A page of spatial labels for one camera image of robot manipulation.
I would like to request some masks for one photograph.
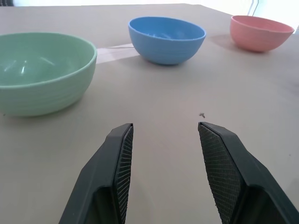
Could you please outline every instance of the table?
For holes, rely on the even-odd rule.
[[[245,52],[230,42],[230,15],[185,4],[1,7],[0,33],[62,32],[102,48],[130,43],[128,21],[146,15],[197,23],[207,37],[178,66],[139,56],[98,64],[83,98],[61,112],[0,116],[1,223],[58,223],[81,168],[112,128],[129,122],[128,224],[221,223],[198,121],[235,132],[299,209],[299,36],[269,53]]]

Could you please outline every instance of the bowl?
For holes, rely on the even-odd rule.
[[[206,37],[203,28],[167,17],[140,17],[128,24],[136,51],[157,64],[178,64],[190,59]]]
[[[235,15],[230,23],[230,35],[236,45],[256,52],[278,48],[293,32],[288,25],[254,16]]]
[[[0,112],[37,116],[79,100],[95,70],[97,50],[56,33],[0,36]]]

